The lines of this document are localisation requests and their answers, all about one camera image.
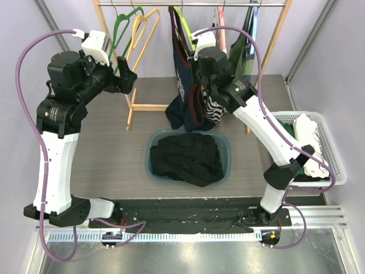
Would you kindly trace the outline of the green velvet hanger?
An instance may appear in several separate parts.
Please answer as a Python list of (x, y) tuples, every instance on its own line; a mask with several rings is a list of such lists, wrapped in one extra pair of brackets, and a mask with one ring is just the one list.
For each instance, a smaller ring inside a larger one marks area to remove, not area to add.
[[(127, 31), (127, 28), (129, 24), (131, 23), (131, 17), (133, 15), (137, 15), (137, 13), (140, 13), (141, 15), (144, 15), (144, 10), (142, 7), (134, 7), (133, 10), (129, 14), (118, 14), (116, 13), (116, 19), (113, 26), (113, 35), (112, 35), (112, 43), (111, 43), (111, 49), (109, 51), (109, 59), (111, 59), (112, 54), (115, 52), (116, 48), (118, 47), (119, 43), (121, 42), (121, 39), (125, 32)], [(120, 34), (118, 34), (118, 29), (120, 27), (120, 24), (124, 21), (127, 21), (125, 24), (123, 30)]]

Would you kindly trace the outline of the navy maroon tank top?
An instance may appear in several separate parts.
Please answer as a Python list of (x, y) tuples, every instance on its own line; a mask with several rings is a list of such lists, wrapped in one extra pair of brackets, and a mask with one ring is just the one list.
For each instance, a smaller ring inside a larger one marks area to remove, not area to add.
[(177, 79), (177, 96), (165, 110), (172, 129), (209, 131), (215, 124), (204, 115), (204, 101), (200, 86), (193, 84), (188, 58), (192, 51), (185, 38), (177, 11), (168, 7), (171, 20), (173, 61)]

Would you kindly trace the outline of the neon yellow hanger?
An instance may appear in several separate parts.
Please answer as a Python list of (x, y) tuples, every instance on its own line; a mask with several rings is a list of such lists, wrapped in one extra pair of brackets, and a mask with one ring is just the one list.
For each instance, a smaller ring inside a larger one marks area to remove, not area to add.
[(191, 40), (191, 32), (190, 32), (189, 26), (188, 26), (188, 24), (186, 22), (186, 19), (185, 19), (184, 15), (183, 15), (182, 9), (179, 9), (177, 6), (173, 6), (173, 9), (177, 13), (177, 15), (179, 16), (180, 21), (182, 22), (182, 25), (183, 25), (183, 27), (185, 29), (185, 32), (187, 34), (188, 41), (189, 41), (189, 44), (190, 44), (192, 50), (195, 51), (196, 50), (196, 46), (195, 46), (195, 44)]

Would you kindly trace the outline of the striped black white tank top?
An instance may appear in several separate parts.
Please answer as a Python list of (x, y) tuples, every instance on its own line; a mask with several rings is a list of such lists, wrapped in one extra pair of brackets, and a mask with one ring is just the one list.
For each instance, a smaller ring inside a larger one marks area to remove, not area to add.
[[(217, 6), (214, 10), (212, 27), (223, 26), (223, 25), (224, 25), (223, 7)], [(216, 38), (216, 46), (225, 54), (227, 54), (225, 30), (223, 29), (214, 30), (213, 34)], [(205, 117), (207, 118), (207, 120), (213, 123), (219, 123), (221, 121), (221, 117), (225, 109), (218, 103), (214, 102), (212, 97), (208, 95), (208, 93), (204, 89), (202, 89), (201, 92), (204, 102)]]

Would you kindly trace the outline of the pink hanger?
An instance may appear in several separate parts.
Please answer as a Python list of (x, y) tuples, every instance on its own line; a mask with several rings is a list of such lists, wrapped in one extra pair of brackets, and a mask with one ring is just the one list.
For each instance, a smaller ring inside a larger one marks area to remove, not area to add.
[[(217, 10), (218, 10), (218, 26), (225, 26), (223, 7), (219, 6), (217, 8)], [(217, 39), (217, 43), (218, 43), (219, 48), (225, 54), (227, 54), (225, 29), (217, 30), (216, 39)]]

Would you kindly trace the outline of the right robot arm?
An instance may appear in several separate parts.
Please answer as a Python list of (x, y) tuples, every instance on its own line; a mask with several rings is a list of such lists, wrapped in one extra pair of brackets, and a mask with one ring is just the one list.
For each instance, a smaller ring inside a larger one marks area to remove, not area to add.
[(259, 100), (256, 88), (244, 76), (232, 74), (226, 54), (218, 47), (195, 52), (190, 62), (194, 82), (247, 125), (271, 155), (273, 164), (263, 174), (266, 188), (257, 217), (263, 225), (273, 224), (288, 186), (314, 154), (314, 148), (301, 144), (281, 126)]

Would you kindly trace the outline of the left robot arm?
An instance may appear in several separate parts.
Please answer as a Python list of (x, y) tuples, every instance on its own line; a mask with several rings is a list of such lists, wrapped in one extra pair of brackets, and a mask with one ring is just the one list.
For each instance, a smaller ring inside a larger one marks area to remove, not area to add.
[(47, 152), (46, 198), (42, 199), (43, 181), (38, 183), (36, 197), (25, 206), (25, 217), (49, 220), (57, 227), (80, 225), (87, 219), (101, 218), (110, 228), (121, 222), (120, 204), (105, 198), (80, 198), (71, 194), (72, 162), (81, 132), (86, 106), (101, 92), (129, 94), (137, 75), (124, 57), (117, 58), (120, 75), (111, 65), (93, 56), (65, 51), (54, 55), (47, 66), (50, 76), (48, 94), (36, 110), (36, 131)]

